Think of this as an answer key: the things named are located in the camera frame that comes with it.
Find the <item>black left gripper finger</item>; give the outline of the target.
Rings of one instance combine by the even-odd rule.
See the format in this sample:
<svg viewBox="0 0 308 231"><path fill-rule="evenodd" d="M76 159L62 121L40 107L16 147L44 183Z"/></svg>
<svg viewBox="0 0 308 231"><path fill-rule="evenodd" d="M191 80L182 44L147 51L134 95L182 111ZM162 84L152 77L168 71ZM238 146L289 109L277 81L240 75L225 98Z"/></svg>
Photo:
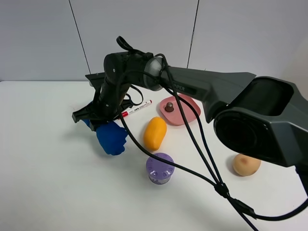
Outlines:
<svg viewBox="0 0 308 231"><path fill-rule="evenodd" d="M72 113L72 119L75 123L80 120L95 120L96 114L93 109L93 103L89 103L88 105L84 106L83 108L75 111Z"/></svg>

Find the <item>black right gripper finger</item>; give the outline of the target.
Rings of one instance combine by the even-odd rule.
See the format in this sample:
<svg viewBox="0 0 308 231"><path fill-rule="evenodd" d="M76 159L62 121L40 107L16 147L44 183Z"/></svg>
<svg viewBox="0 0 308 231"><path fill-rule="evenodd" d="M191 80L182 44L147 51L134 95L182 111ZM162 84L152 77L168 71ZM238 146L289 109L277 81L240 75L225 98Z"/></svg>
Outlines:
<svg viewBox="0 0 308 231"><path fill-rule="evenodd" d="M89 127L92 131L96 131L97 128L99 128L101 125L104 125L104 124L107 124L107 123L110 123L112 121L115 121L119 119L119 116L115 116L113 119L110 119L110 120L106 120L106 119L103 119L103 120L94 120L94 119L90 119L89 120Z"/></svg>

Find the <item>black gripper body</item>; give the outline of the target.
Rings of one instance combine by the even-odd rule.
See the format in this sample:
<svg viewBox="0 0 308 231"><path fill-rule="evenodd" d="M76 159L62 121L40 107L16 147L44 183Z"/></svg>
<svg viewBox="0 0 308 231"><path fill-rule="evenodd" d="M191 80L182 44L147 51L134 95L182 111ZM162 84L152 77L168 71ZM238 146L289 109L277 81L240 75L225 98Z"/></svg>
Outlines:
<svg viewBox="0 0 308 231"><path fill-rule="evenodd" d="M129 73L120 83L119 96L116 96L116 85L122 74L89 74L86 78L95 88L92 103L85 108L88 120L112 120L117 114L117 106L120 105L131 84L135 83L135 75Z"/></svg>

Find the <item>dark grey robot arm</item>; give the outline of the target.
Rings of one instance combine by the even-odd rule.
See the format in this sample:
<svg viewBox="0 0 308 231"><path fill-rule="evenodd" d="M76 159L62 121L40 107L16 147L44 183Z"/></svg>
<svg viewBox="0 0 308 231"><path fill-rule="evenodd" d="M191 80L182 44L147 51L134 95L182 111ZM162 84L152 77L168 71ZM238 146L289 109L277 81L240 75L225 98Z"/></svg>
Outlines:
<svg viewBox="0 0 308 231"><path fill-rule="evenodd" d="M282 167L295 166L308 185L308 102L295 84L247 72L219 73L168 66L161 54L127 51L104 59L104 72L88 75L94 99L75 111L75 122L95 130L125 109L132 85L162 87L203 104L218 139L229 149Z"/></svg>

